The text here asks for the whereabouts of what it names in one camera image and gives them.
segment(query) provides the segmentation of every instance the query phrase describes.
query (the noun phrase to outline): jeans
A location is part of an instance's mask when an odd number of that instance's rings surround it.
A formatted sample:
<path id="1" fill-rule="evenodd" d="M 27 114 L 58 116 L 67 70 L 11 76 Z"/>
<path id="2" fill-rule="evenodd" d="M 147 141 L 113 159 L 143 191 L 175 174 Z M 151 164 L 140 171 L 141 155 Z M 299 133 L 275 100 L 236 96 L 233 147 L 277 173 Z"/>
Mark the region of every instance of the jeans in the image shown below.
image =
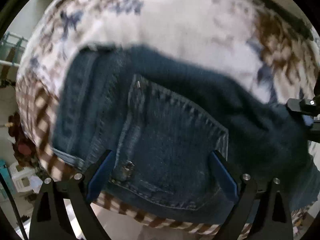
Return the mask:
<path id="1" fill-rule="evenodd" d="M 214 224 L 234 203 L 212 175 L 213 150 L 260 185 L 278 177 L 291 210 L 316 200 L 320 173 L 306 131 L 301 116 L 221 74 L 144 46 L 105 46 L 71 64 L 52 148 L 82 171 L 112 150 L 108 193 L 159 217 Z"/>

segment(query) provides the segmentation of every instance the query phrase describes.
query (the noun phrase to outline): metal bolt head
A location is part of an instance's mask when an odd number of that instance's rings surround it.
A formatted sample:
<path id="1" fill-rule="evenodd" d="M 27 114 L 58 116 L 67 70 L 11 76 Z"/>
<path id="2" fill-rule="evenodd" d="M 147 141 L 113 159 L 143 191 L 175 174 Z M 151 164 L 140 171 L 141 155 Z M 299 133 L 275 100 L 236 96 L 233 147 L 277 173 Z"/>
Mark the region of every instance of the metal bolt head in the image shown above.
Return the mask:
<path id="1" fill-rule="evenodd" d="M 127 162 L 127 165 L 124 167 L 126 171 L 131 171 L 134 168 L 134 164 L 132 162 Z"/>
<path id="2" fill-rule="evenodd" d="M 44 180 L 44 183 L 45 184 L 49 184 L 51 182 L 51 178 L 46 178 L 45 180 Z"/>
<path id="3" fill-rule="evenodd" d="M 278 178 L 274 178 L 273 182 L 276 183 L 276 184 L 280 184 L 280 180 Z"/>
<path id="4" fill-rule="evenodd" d="M 250 180 L 251 179 L 251 176 L 249 175 L 249 174 L 243 174 L 242 175 L 242 178 L 244 179 L 244 180 Z"/>
<path id="5" fill-rule="evenodd" d="M 82 174 L 81 173 L 77 173 L 76 175 L 73 176 L 76 180 L 79 180 L 82 178 Z"/>

